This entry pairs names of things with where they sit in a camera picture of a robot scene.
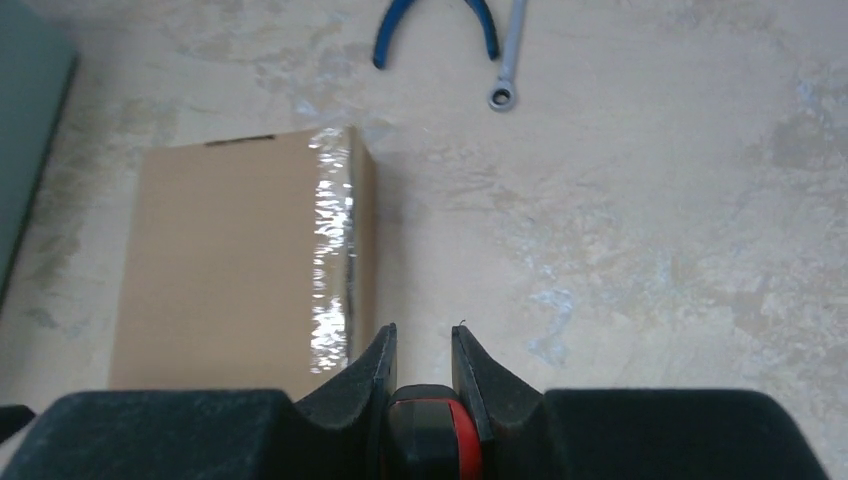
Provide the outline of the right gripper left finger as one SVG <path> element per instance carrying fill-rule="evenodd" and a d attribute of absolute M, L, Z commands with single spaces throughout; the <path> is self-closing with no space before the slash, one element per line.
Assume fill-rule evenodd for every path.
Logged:
<path fill-rule="evenodd" d="M 88 391 L 55 401 L 6 479 L 367 479 L 396 357 L 382 327 L 351 365 L 299 401 L 283 391 Z"/>

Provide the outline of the red black utility knife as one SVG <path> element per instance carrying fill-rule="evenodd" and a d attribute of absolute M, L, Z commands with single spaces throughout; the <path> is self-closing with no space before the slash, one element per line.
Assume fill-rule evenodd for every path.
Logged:
<path fill-rule="evenodd" d="M 383 479 L 481 480 L 483 451 L 458 394 L 443 385 L 398 389 L 380 435 Z"/>

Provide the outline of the brown cardboard express box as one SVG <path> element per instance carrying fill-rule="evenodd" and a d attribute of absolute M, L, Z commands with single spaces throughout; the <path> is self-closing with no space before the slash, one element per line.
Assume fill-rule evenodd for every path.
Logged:
<path fill-rule="evenodd" d="M 376 328 L 376 190 L 352 126 L 148 152 L 109 387 L 300 399 L 353 363 Z"/>

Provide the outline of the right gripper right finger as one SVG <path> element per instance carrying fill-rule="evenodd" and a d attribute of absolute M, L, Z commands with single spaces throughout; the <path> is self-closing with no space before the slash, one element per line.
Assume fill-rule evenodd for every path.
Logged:
<path fill-rule="evenodd" d="M 487 479 L 823 479 L 771 396 L 744 389 L 538 391 L 452 330 L 453 382 Z"/>

